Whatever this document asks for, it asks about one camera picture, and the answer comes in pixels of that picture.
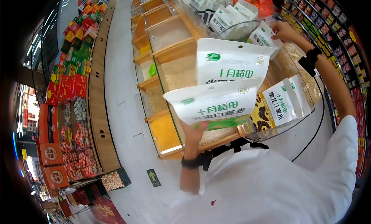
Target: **orange box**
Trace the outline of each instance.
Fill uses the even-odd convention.
[[[49,105],[56,106],[57,101],[57,90],[58,86],[52,82],[49,82],[48,87],[46,88],[45,102]]]
[[[42,143],[59,144],[56,106],[40,104],[39,140],[40,145]]]
[[[43,174],[43,177],[44,177],[44,182],[45,182],[45,185],[46,185],[46,188],[48,189],[48,192],[49,192],[49,196],[51,197],[58,197],[58,189],[52,189],[49,185],[49,180],[47,177],[46,177],[46,174],[45,174],[45,170],[44,170],[45,166],[43,165],[40,165],[40,169],[41,169],[41,173]]]
[[[40,155],[43,165],[63,163],[59,143],[40,143]]]
[[[44,168],[44,171],[51,189],[69,186],[67,174],[63,166]]]

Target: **store shelf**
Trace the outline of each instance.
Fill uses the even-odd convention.
[[[348,28],[346,27],[346,25],[340,21],[339,17],[337,15],[334,14],[334,12],[332,11],[332,9],[327,5],[327,3],[323,0],[320,0],[325,7],[327,7],[327,9],[329,10],[329,12],[331,13],[331,15],[333,15],[333,17],[339,22],[339,24],[341,24],[341,26],[343,26],[346,30],[348,30]]]
[[[309,38],[312,40],[312,43],[314,45],[316,45],[318,47],[318,44],[317,42],[313,39],[312,35],[309,34],[308,30],[305,29],[305,27],[303,26],[303,24],[296,18],[296,16],[294,16],[293,14],[291,14],[291,12],[286,9],[285,7],[281,6],[282,9],[284,9],[288,14],[290,14],[292,17],[294,17],[295,21],[302,27],[302,29],[306,32],[306,34],[309,36]],[[280,15],[277,15],[277,17],[282,20],[282,21],[285,21]]]
[[[301,12],[301,13],[303,13],[304,14],[304,17],[306,17],[310,22],[311,22],[311,24],[313,24],[317,29],[318,29],[318,32],[320,33],[320,35],[321,35],[321,37],[323,38],[323,40],[324,41],[326,41],[327,40],[327,38],[326,38],[326,36],[322,33],[322,31],[320,30],[320,28],[318,28],[316,25],[315,25],[315,23],[313,22],[313,20],[311,20],[311,18],[303,11],[303,10],[301,10],[300,8],[299,8],[299,6],[297,6],[295,3],[294,3],[294,1],[292,1],[292,0],[289,0],[290,1],[290,3],[294,6],[294,7],[296,7],[296,8],[298,8],[299,9],[299,12]]]

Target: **wrist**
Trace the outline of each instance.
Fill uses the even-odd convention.
[[[184,146],[184,159],[195,159],[199,155],[198,152],[198,142],[197,141],[187,141],[185,140]]]

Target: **green gift box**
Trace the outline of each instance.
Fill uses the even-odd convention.
[[[50,81],[58,85],[61,77],[62,77],[62,69],[54,65],[52,75],[50,76]]]
[[[75,72],[75,65],[69,61],[66,61],[65,65],[63,66],[62,74],[72,77],[74,76],[74,72]]]
[[[89,60],[90,59],[90,52],[91,52],[91,48],[89,47],[89,45],[87,44],[82,44],[81,45],[81,48],[79,50],[79,56],[80,58],[84,59],[84,60]]]
[[[77,63],[77,58],[79,57],[79,51],[74,47],[71,47],[68,51],[66,60],[71,62],[73,65]]]
[[[89,34],[85,36],[84,41],[82,42],[83,45],[87,45],[90,48],[93,47],[94,38],[91,37]]]
[[[89,67],[90,65],[90,62],[85,60],[84,58],[79,58],[79,60],[77,61],[76,63],[76,67],[75,67],[75,73],[78,73],[82,76],[86,76],[88,73],[86,72],[87,71],[87,68]]]

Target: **price tag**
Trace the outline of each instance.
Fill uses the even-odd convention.
[[[73,31],[69,31],[68,34],[67,34],[67,36],[66,36],[66,40],[68,42],[72,42],[74,36],[75,35],[74,35]]]
[[[79,38],[80,40],[82,40],[82,38],[84,37],[84,32],[82,31],[81,28],[77,31],[76,37]]]

